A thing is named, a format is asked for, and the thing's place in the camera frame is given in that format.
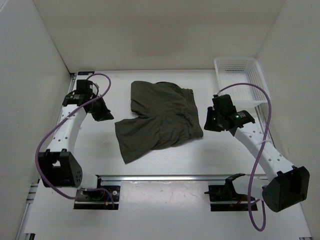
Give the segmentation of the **olive green shorts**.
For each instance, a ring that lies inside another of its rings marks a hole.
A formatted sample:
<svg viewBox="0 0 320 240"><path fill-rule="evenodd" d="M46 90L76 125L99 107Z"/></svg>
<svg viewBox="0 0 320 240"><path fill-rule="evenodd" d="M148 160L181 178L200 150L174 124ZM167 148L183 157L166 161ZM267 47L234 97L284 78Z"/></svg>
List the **olive green shorts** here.
<svg viewBox="0 0 320 240"><path fill-rule="evenodd" d="M115 123L125 164L150 151L180 146L204 136L192 89L165 81L134 81L130 108L136 117Z"/></svg>

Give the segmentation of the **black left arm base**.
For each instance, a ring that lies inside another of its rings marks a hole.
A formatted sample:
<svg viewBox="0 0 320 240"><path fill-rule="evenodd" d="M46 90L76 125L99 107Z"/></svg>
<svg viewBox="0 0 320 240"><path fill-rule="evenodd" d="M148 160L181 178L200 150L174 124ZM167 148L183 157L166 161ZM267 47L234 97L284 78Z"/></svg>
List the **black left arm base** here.
<svg viewBox="0 0 320 240"><path fill-rule="evenodd" d="M74 200L74 210L108 210L116 211L120 205L121 183L106 182L102 183L101 188L106 189L112 196L104 190L85 191L84 189L77 190Z"/></svg>

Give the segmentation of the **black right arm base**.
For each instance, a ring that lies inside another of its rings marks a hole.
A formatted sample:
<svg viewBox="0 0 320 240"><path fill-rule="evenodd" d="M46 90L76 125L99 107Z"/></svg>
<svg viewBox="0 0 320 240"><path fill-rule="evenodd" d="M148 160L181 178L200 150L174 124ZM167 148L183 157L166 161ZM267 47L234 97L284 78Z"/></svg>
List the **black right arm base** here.
<svg viewBox="0 0 320 240"><path fill-rule="evenodd" d="M248 196L237 193L233 181L245 176L244 173L237 173L227 177L222 185L212 184L204 192L209 196L211 212L247 212Z"/></svg>

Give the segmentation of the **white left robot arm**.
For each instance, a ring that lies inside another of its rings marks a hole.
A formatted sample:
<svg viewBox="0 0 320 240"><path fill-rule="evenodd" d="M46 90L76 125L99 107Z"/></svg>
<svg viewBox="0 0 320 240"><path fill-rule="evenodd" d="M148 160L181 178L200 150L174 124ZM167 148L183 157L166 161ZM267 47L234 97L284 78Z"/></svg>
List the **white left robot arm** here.
<svg viewBox="0 0 320 240"><path fill-rule="evenodd" d="M93 200L100 200L105 188L98 183L98 176L85 172L74 156L74 149L82 122L91 114L97 122L112 120L114 117L101 96L94 95L86 102L76 99L79 94L65 97L62 114L53 131L53 138L44 151L37 154L37 165L45 187L87 189Z"/></svg>

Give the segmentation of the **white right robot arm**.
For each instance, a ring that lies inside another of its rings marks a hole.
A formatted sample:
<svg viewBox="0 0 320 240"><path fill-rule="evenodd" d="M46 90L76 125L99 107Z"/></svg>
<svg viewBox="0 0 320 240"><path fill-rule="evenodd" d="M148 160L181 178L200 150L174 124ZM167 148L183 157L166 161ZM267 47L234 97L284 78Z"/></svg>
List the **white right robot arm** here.
<svg viewBox="0 0 320 240"><path fill-rule="evenodd" d="M215 132L229 131L241 142L267 176L267 181L255 180L251 184L251 196L260 199L273 212L280 212L307 198L310 173L304 167L296 167L268 141L263 139L261 128L245 110L229 115L208 108L208 123Z"/></svg>

